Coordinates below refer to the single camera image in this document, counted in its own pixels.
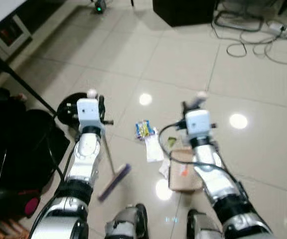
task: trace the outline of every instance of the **broom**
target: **broom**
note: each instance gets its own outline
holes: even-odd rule
[[[112,161],[112,157],[110,154],[110,150],[108,148],[108,144],[107,144],[107,140],[106,140],[106,136],[105,134],[103,134],[103,142],[106,148],[106,152],[107,152],[107,156],[108,156],[108,161],[111,167],[111,170],[113,172],[113,178],[111,179],[111,181],[106,185],[106,187],[104,188],[104,190],[99,194],[98,196],[98,200],[100,202],[103,202],[108,196],[109,194],[112,192],[112,190],[117,186],[117,184],[130,172],[131,170],[131,166],[130,164],[124,164],[122,165],[117,171],[115,171],[114,165],[113,165],[113,161]]]

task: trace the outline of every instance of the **white tile floor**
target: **white tile floor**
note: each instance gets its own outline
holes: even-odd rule
[[[134,138],[135,122],[149,119],[161,128],[180,118],[181,101],[208,90],[205,106],[218,123],[214,137],[228,167],[244,182],[275,235],[287,239],[287,66],[259,59],[251,50],[245,58],[232,58],[226,53],[229,41],[217,39],[210,25],[171,28],[152,11],[151,0],[135,4],[132,9],[130,0],[114,0],[104,15],[94,15],[89,1],[68,0],[12,62],[54,107],[68,94],[88,88],[106,96],[107,118],[116,123],[108,127],[115,164],[127,162],[133,169],[100,204],[96,195],[111,177],[102,154],[88,217],[90,238],[102,239],[105,222],[137,202],[146,204],[151,239],[185,238],[191,207],[218,221],[203,193],[173,193],[169,200],[160,200],[155,193],[162,178],[160,163],[147,163],[144,145]],[[226,29],[218,33],[239,34]],[[245,37],[265,37],[260,34]],[[287,42],[277,43],[272,54],[287,61]],[[26,93],[7,76],[0,77],[5,79],[4,87],[12,93]],[[152,96],[149,106],[139,104],[142,93]],[[41,107],[30,96],[28,105]],[[231,127],[234,113],[247,117],[245,129]],[[58,181],[55,175],[39,209]],[[29,228],[36,214],[21,222]]]

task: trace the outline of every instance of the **black stand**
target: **black stand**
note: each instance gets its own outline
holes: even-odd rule
[[[0,58],[0,71],[9,73],[18,83],[20,83],[28,92],[30,92],[38,101],[40,101],[53,114],[54,110],[28,83],[26,83],[9,65]]]

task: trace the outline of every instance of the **table leg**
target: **table leg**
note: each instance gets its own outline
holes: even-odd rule
[[[218,5],[219,5],[220,0],[216,0],[214,3],[214,10],[218,10]]]
[[[26,83],[6,62],[0,58],[0,70],[9,73],[19,84],[21,84],[28,92],[30,92],[38,101],[40,101],[53,114],[56,110],[52,108],[32,87]]]

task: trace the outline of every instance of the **red object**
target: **red object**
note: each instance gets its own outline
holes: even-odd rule
[[[27,216],[31,216],[37,209],[38,203],[39,203],[38,198],[32,198],[31,200],[29,200],[25,206],[25,214]]]

